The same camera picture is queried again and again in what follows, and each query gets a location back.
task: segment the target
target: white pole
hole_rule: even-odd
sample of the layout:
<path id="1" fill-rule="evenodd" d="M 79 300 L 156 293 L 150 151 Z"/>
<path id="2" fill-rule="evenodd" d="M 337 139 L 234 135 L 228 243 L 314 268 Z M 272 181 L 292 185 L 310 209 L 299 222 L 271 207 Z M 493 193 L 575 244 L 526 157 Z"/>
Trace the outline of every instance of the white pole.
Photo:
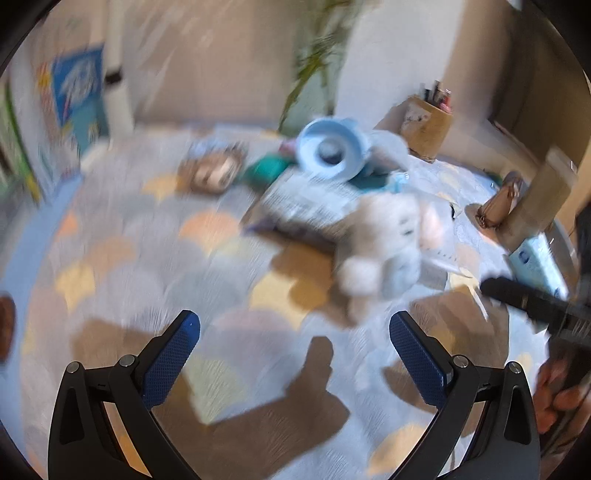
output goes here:
<path id="1" fill-rule="evenodd" d="M 103 100 L 112 140 L 130 136 L 134 131 L 127 82 L 123 72 L 123 30 L 125 7 L 123 0 L 108 0 L 103 75 Z"/>

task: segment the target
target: white stuffed animal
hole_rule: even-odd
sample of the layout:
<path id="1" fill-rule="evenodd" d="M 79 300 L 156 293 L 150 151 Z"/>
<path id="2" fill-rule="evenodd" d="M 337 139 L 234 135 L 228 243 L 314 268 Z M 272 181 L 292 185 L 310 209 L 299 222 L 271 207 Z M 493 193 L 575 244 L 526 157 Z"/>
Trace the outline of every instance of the white stuffed animal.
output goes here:
<path id="1" fill-rule="evenodd" d="M 420 248 L 437 248 L 443 227 L 428 203 L 406 193 L 364 195 L 347 221 L 352 255 L 336 276 L 350 297 L 349 318 L 361 323 L 385 313 L 418 281 Z"/>

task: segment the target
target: cardboard box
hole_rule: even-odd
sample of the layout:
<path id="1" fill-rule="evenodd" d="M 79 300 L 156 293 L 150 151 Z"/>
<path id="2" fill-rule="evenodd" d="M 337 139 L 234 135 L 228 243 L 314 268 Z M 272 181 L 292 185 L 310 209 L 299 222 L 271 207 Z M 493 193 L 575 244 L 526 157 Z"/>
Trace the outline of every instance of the cardboard box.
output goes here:
<path id="1" fill-rule="evenodd" d="M 400 134 L 417 157 L 432 162 L 439 153 L 453 122 L 453 115 L 411 97 Z"/>

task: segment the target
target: metal bolt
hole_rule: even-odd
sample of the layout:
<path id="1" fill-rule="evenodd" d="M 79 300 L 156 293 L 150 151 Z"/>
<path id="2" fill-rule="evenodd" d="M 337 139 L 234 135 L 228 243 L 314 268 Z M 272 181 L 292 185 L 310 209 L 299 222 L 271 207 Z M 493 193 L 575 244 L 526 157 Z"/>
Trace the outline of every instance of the metal bolt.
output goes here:
<path id="1" fill-rule="evenodd" d="M 470 365 L 469 360 L 463 355 L 455 356 L 453 358 L 453 363 L 456 367 L 460 368 L 466 368 L 468 365 Z"/>
<path id="2" fill-rule="evenodd" d="M 130 367 L 135 362 L 135 357 L 133 355 L 124 355 L 119 359 L 119 365 L 122 367 Z"/>
<path id="3" fill-rule="evenodd" d="M 80 364 L 78 362 L 72 362 L 71 364 L 68 364 L 68 366 L 66 367 L 66 372 L 72 374 L 76 372 L 79 368 Z"/>
<path id="4" fill-rule="evenodd" d="M 509 362 L 509 370 L 515 374 L 520 374 L 522 372 L 521 365 L 517 362 Z"/>

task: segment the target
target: blue gripper pad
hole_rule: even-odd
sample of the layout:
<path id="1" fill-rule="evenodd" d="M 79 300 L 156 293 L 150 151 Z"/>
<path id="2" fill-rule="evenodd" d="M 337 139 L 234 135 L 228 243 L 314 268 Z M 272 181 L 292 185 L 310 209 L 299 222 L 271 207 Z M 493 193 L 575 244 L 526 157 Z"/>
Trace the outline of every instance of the blue gripper pad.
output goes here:
<path id="1" fill-rule="evenodd" d="M 402 312 L 395 314 L 390 320 L 390 340 L 425 403 L 441 410 L 447 399 L 445 375 L 402 318 Z"/>
<path id="2" fill-rule="evenodd" d="M 190 312 L 144 375 L 142 401 L 148 410 L 162 405 L 199 341 L 199 317 Z"/>

